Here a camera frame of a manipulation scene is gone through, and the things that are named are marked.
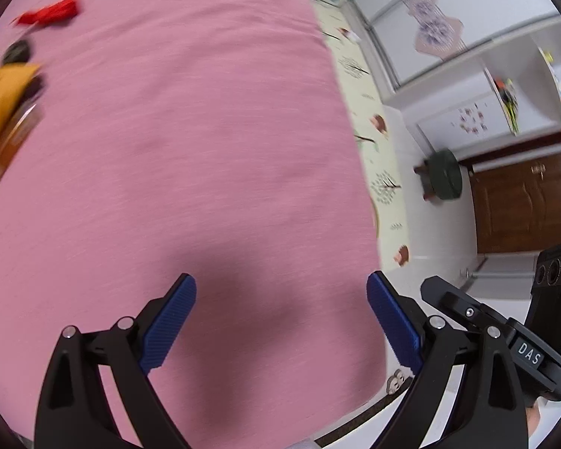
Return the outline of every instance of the pink bedsheet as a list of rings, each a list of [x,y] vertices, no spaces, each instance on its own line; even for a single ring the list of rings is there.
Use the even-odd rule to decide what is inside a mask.
[[[13,0],[0,56],[55,1]],[[181,272],[197,304],[150,380],[193,447],[283,448],[355,409],[385,379],[377,253],[308,0],[82,1],[32,35],[45,118],[0,184],[7,422],[33,435],[65,325],[108,328]]]

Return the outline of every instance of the black object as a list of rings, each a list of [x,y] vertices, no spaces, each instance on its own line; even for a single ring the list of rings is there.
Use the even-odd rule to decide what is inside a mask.
[[[2,65],[4,64],[24,64],[31,59],[31,45],[28,40],[21,39],[11,44],[2,56]]]
[[[144,449],[190,449],[152,388],[147,370],[161,364],[194,302],[195,282],[182,274],[165,297],[150,300],[136,319],[123,317],[108,330],[86,334],[66,327],[43,380],[35,448],[138,448],[120,437],[98,369],[104,364],[112,369]],[[151,362],[141,366],[144,357]]]
[[[539,284],[545,281],[542,267],[555,260],[561,261],[561,245],[539,256]],[[42,386],[36,449],[136,448],[120,438],[99,364],[112,368],[123,405],[145,449],[191,449],[146,376],[147,369],[162,364],[174,339],[171,333],[182,324],[175,319],[184,320],[186,307],[193,305],[194,291],[188,302],[178,292],[187,279],[193,281],[181,275],[168,294],[150,301],[136,320],[121,318],[109,330],[86,334],[73,326],[65,328]],[[405,344],[397,355],[416,364],[417,376],[371,449],[418,449],[457,364],[464,365],[464,373],[449,421],[441,439],[427,447],[527,448],[525,407],[538,396],[561,400],[561,320],[557,335],[548,342],[529,329],[540,329],[545,316],[554,308],[561,310],[559,277],[552,274],[550,279],[554,288],[533,289],[533,307],[525,326],[505,319],[439,277],[426,279],[421,287],[423,300],[465,328],[458,330],[439,315],[426,316],[413,299],[400,296],[381,272],[372,274],[370,304],[389,341]],[[171,311],[174,315],[167,317]],[[154,347],[148,349],[148,343]],[[554,441],[561,442],[561,421],[539,447],[555,448]]]
[[[461,169],[450,150],[433,153],[420,167],[413,171],[420,176],[424,191],[424,200],[433,197],[450,201],[459,199],[463,190]]]

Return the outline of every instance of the cartoon floor mat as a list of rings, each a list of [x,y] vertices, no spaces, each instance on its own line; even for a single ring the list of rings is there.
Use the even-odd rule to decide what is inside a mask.
[[[390,125],[384,121],[384,108],[357,38],[340,9],[316,0],[312,0],[312,5],[350,113],[376,215],[380,267],[388,272],[409,259],[405,200]]]

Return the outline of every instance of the white tile floor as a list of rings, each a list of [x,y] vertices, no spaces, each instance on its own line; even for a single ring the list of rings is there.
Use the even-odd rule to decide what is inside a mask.
[[[462,169],[464,188],[461,198],[447,202],[425,202],[422,184],[413,172],[425,157],[405,129],[401,113],[385,106],[385,121],[393,140],[410,240],[410,262],[387,274],[403,295],[419,299],[422,281],[440,275],[456,286],[465,280],[460,272],[477,261],[476,223],[467,171]]]

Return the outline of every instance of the white wall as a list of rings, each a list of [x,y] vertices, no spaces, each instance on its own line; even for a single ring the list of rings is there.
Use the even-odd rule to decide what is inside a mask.
[[[394,0],[355,1],[371,19]],[[447,17],[463,23],[461,39],[468,48],[524,22],[557,14],[551,0],[437,0],[437,4]],[[440,64],[437,56],[415,49],[419,24],[404,4],[397,4],[371,24],[400,82]]]
[[[488,255],[479,272],[534,272],[538,253],[507,253]],[[472,297],[494,300],[530,302],[531,278],[478,278],[468,294]]]

